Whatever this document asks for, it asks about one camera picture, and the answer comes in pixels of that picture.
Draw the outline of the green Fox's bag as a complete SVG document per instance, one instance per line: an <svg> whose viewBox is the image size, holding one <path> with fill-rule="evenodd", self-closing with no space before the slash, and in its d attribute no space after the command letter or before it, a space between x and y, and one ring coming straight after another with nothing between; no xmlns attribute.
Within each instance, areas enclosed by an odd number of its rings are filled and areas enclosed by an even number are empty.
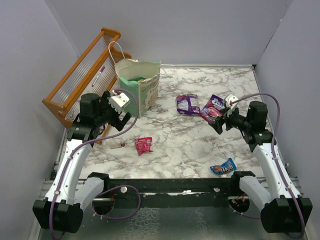
<svg viewBox="0 0 320 240"><path fill-rule="evenodd" d="M143 81L145 80L146 78L144 77L136 77L136 78L132 78L130 79L129 81L132 81L132 82L139 82L139 81Z"/></svg>

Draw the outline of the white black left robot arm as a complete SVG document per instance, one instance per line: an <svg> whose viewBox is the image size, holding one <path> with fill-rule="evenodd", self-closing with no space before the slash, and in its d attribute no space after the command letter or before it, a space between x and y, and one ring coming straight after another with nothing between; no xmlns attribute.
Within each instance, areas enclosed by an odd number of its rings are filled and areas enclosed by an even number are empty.
<svg viewBox="0 0 320 240"><path fill-rule="evenodd" d="M112 126L120 135L128 132L125 125L132 115L127 112L123 118L119 116L135 99L122 88L80 97L79 113L67 131L66 149L55 179L44 199L36 200L32 207L42 229L50 230L52 235L55 231L76 233L93 199L110 193L110 184L99 173L90 176L81 187L77 187L78 180L95 142L101 140L101 128Z"/></svg>

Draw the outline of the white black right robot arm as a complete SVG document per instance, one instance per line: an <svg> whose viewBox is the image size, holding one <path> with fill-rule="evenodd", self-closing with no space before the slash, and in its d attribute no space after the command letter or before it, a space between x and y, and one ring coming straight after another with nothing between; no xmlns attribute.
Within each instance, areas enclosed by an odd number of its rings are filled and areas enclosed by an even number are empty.
<svg viewBox="0 0 320 240"><path fill-rule="evenodd" d="M232 128L240 130L250 151L258 160L268 189L265 189L251 172L236 171L229 189L240 196L245 193L260 211L260 220L268 233L302 233L313 205L302 197L282 163L274 134L266 129L268 109L265 103L252 101L247 115L239 109L224 107L211 126L218 134Z"/></svg>

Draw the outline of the purple Fox's candy bag right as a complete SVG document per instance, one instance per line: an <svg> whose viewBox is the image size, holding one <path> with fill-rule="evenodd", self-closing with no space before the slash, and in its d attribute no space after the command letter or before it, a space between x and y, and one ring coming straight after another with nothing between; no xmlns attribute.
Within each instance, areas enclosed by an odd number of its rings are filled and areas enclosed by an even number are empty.
<svg viewBox="0 0 320 240"><path fill-rule="evenodd" d="M206 105L201 109L200 115L209 124L213 124L218 117L223 115L220 110L224 108L224 100L212 94Z"/></svg>

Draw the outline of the purple fox's candy bag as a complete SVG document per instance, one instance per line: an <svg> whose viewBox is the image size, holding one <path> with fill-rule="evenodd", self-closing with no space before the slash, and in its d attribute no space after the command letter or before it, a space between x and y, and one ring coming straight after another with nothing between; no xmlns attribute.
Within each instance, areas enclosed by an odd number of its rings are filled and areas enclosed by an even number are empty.
<svg viewBox="0 0 320 240"><path fill-rule="evenodd" d="M195 116L201 113L196 94L180 94L175 98L177 112L182 115Z"/></svg>
<svg viewBox="0 0 320 240"><path fill-rule="evenodd" d="M206 105L201 109L200 115L209 124L213 124L218 117L223 115L220 110L224 108L224 100L212 94Z"/></svg>

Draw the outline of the purple Fox's candy bag left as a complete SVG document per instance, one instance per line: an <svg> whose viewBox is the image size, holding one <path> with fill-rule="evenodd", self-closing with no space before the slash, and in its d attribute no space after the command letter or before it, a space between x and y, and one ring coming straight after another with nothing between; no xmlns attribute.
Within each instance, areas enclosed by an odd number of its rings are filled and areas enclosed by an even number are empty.
<svg viewBox="0 0 320 240"><path fill-rule="evenodd" d="M180 94L175 98L177 112L182 115L195 116L201 113L196 94Z"/></svg>

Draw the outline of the green paper gift bag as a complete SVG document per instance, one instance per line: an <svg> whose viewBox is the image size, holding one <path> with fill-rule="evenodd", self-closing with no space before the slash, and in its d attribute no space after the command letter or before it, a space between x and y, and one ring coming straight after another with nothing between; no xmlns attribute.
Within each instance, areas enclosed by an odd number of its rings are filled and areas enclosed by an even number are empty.
<svg viewBox="0 0 320 240"><path fill-rule="evenodd" d="M108 44L108 52L114 64L115 74L118 86L130 92L130 103L125 110L133 116L141 118L158 97L160 76L167 76L166 72L161 72L160 62L142 61L130 59L120 50L122 59L116 60L116 51L112 50L111 44ZM143 77L145 80L130 81L130 79Z"/></svg>

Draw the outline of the small beige eraser block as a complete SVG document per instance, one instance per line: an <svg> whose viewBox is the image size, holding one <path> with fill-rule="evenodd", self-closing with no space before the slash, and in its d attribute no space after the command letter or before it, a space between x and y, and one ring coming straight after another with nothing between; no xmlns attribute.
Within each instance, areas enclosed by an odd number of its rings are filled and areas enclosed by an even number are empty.
<svg viewBox="0 0 320 240"><path fill-rule="evenodd" d="M110 149L119 149L122 145L120 143L110 145Z"/></svg>

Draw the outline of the blue M&M's packet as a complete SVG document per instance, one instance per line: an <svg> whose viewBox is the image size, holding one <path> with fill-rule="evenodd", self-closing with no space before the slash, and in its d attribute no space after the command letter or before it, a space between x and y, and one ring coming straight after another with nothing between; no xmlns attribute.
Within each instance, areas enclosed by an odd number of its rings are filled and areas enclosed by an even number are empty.
<svg viewBox="0 0 320 240"><path fill-rule="evenodd" d="M213 165L209 168L214 174L220 176L235 171L237 169L237 166L232 158L228 158L227 161L225 161L221 165Z"/></svg>

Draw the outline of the wooden rack with clear slats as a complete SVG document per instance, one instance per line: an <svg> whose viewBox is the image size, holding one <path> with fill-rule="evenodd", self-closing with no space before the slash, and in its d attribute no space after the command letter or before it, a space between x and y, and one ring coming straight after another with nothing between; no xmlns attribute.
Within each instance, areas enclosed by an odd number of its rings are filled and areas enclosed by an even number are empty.
<svg viewBox="0 0 320 240"><path fill-rule="evenodd" d="M104 91L110 91L113 88L117 77L108 45L112 41L117 42L120 37L119 31L102 28L51 93L42 100L42 103L66 129L71 127L80 112L81 95L95 93L101 96ZM114 43L111 44L111 49L115 51L116 60L122 59L120 50L115 48ZM92 87L97 73L103 66L105 66L103 73Z"/></svg>

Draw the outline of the pink red snack packet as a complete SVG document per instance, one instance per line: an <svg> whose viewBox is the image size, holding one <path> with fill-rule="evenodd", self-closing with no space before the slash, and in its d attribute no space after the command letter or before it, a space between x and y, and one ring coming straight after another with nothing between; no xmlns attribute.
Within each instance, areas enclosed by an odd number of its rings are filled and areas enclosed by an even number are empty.
<svg viewBox="0 0 320 240"><path fill-rule="evenodd" d="M138 155L141 156L144 153L151 153L151 144L152 144L152 137L142 137L135 139L135 147L138 152Z"/></svg>

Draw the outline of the black front mounting rail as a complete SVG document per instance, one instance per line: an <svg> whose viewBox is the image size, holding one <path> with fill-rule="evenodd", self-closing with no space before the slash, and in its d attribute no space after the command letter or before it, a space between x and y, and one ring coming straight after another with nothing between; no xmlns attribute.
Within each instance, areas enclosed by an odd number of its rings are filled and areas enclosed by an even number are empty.
<svg viewBox="0 0 320 240"><path fill-rule="evenodd" d="M234 171L222 178L142 178L111 179L108 174L91 173L104 182L102 195L94 199L98 213L111 209L139 208L226 208L229 197L240 196L241 177L253 177L252 171Z"/></svg>

